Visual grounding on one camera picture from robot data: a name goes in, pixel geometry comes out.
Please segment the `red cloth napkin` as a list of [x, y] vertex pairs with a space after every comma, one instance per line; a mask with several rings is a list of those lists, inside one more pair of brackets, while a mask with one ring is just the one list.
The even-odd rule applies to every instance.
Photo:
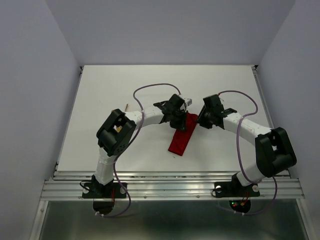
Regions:
[[183, 156], [188, 143], [191, 139], [191, 136], [196, 128], [197, 125], [197, 114], [188, 113], [186, 116], [186, 130], [176, 130], [172, 141], [170, 143], [170, 146], [168, 148], [168, 151], [170, 153], [173, 153], [178, 156]]

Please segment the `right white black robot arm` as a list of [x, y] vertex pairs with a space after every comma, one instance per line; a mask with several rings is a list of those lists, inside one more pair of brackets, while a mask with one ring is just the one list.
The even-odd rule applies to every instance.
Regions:
[[215, 197], [241, 197], [246, 193], [259, 196], [259, 182], [296, 165], [297, 157], [284, 128], [259, 125], [235, 109], [225, 108], [218, 94], [205, 97], [203, 102], [197, 118], [201, 127], [219, 127], [234, 133], [237, 149], [240, 148], [240, 139], [246, 140], [255, 148], [255, 159], [247, 168], [244, 168], [241, 153], [237, 153], [240, 171], [230, 181], [215, 182], [212, 191]]

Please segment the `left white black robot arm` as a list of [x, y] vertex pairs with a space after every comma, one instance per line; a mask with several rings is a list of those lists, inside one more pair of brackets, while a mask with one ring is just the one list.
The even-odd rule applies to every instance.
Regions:
[[123, 112], [113, 110], [96, 133], [99, 146], [99, 159], [96, 171], [91, 177], [89, 191], [100, 197], [111, 195], [114, 187], [114, 163], [134, 139], [133, 134], [141, 128], [169, 123], [176, 130], [186, 130], [190, 98], [173, 94], [169, 100], [154, 103], [146, 109]]

